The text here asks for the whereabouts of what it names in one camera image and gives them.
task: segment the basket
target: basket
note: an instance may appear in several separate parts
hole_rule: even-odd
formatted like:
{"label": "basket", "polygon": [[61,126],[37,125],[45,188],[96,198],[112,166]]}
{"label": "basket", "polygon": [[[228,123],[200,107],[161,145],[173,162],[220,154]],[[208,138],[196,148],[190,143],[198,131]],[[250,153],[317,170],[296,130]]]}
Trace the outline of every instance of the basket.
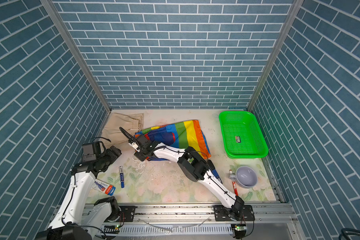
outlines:
{"label": "basket", "polygon": [[230,158],[258,158],[268,154],[268,146],[256,117],[245,111],[219,115],[224,147]]}

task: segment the blue brick wallpaper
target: blue brick wallpaper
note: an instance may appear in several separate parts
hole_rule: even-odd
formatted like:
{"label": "blue brick wallpaper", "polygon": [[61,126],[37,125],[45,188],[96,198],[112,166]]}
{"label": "blue brick wallpaper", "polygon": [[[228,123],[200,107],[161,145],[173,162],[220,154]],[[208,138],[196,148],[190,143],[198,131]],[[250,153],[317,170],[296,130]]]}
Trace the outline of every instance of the blue brick wallpaper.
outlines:
{"label": "blue brick wallpaper", "polygon": [[33,240],[105,112],[39,0],[0,0],[0,240]]}
{"label": "blue brick wallpaper", "polygon": [[256,102],[309,239],[360,230],[360,1],[305,0]]}
{"label": "blue brick wallpaper", "polygon": [[112,108],[245,108],[293,0],[57,0]]}

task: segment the rainbow striped cloth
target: rainbow striped cloth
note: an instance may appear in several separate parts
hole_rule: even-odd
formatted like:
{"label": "rainbow striped cloth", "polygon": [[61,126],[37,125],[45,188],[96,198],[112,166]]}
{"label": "rainbow striped cloth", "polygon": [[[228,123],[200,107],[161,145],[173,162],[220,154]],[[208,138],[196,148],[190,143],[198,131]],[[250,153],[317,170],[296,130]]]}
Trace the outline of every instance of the rainbow striped cloth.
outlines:
{"label": "rainbow striped cloth", "polygon": [[208,157],[211,157],[205,136],[197,120],[150,127],[136,132],[135,137],[142,134],[144,134],[148,140],[159,141],[171,147],[187,148],[191,146],[196,151],[204,152]]}

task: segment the orange stripe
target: orange stripe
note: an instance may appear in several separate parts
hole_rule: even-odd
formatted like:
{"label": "orange stripe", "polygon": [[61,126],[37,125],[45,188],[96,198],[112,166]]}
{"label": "orange stripe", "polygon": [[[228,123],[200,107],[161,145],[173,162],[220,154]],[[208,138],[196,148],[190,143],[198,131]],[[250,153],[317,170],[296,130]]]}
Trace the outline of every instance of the orange stripe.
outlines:
{"label": "orange stripe", "polygon": [[193,127],[195,128],[196,138],[197,138],[197,142],[199,143],[200,151],[207,154],[208,157],[211,157],[211,154],[208,152],[208,150],[206,148],[204,138],[203,138],[203,133],[200,128],[200,124],[199,124],[198,120],[193,120]]}

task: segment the product package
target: product package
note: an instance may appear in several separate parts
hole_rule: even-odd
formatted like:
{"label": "product package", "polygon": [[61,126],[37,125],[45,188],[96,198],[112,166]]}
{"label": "product package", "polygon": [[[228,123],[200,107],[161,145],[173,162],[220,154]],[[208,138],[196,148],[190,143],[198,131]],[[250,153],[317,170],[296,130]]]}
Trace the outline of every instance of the product package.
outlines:
{"label": "product package", "polygon": [[107,195],[112,196],[113,192],[115,191],[115,187],[113,185],[107,184],[105,182],[102,182],[98,179],[95,179],[94,184],[92,185],[93,189],[96,189],[97,191],[100,191],[102,193],[105,193]]}

